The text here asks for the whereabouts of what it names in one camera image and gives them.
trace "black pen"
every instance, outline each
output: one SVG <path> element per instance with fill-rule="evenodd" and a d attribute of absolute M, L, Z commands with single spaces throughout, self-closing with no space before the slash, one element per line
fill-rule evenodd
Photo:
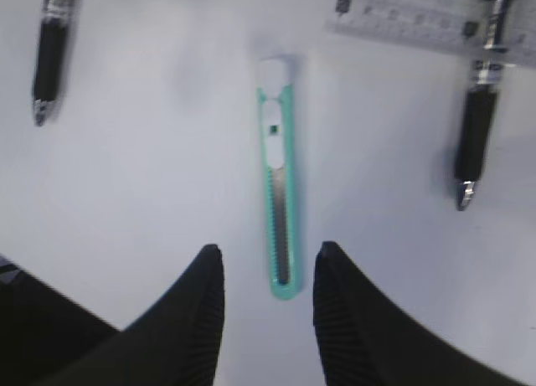
<path fill-rule="evenodd" d="M 512 0 L 483 0 L 488 3 L 483 48 L 505 53 L 504 27 Z M 475 194 L 486 159 L 487 139 L 499 95 L 504 65 L 479 59 L 472 66 L 472 86 L 467 92 L 460 145 L 456 156 L 457 207 L 465 210 Z"/>
<path fill-rule="evenodd" d="M 58 97 L 75 0 L 44 0 L 35 79 L 33 118 L 42 126 Z"/>

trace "white table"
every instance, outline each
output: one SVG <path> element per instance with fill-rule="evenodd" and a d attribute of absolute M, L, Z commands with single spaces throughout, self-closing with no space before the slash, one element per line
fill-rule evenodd
<path fill-rule="evenodd" d="M 312 271 L 333 239 L 429 329 L 536 384 L 536 73 L 508 72 L 485 177 L 458 213 L 468 63 L 325 33 L 325 2 L 83 0 L 67 95 L 38 129 L 41 0 L 0 0 L 0 253 L 123 328 L 218 243 L 215 384 L 322 385 Z M 289 302 L 266 269 L 253 69 L 270 48 L 301 58 L 306 277 Z"/>

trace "pen grip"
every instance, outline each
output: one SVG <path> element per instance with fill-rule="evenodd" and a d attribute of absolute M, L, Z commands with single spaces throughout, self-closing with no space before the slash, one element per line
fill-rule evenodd
<path fill-rule="evenodd" d="M 487 139 L 492 126 L 498 93 L 490 86 L 468 93 L 456 157 L 456 178 L 478 181 L 482 175 Z"/>
<path fill-rule="evenodd" d="M 58 24 L 42 23 L 38 61 L 33 82 L 35 100 L 55 100 L 59 93 L 62 63 L 68 29 Z"/>

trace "clear plastic ruler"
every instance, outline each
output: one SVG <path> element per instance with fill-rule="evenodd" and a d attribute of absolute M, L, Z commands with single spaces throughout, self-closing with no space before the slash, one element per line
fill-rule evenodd
<path fill-rule="evenodd" d="M 332 0 L 328 29 L 350 36 L 484 58 L 482 0 Z M 477 32 L 469 35 L 471 29 Z M 495 60 L 536 68 L 536 0 L 515 0 Z"/>

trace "pen tip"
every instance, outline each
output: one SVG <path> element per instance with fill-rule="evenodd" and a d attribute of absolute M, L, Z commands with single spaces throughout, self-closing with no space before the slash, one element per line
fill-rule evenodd
<path fill-rule="evenodd" d="M 457 207 L 463 212 L 471 203 L 475 196 L 475 187 L 477 183 L 474 181 L 464 181 L 458 183 L 457 189 Z"/>
<path fill-rule="evenodd" d="M 43 126 L 44 122 L 46 121 L 47 117 L 45 114 L 35 114 L 33 117 L 35 119 L 35 125 L 36 126 Z"/>
<path fill-rule="evenodd" d="M 33 120 L 36 126 L 43 126 L 54 107 L 53 101 L 35 100 L 33 103 Z"/>

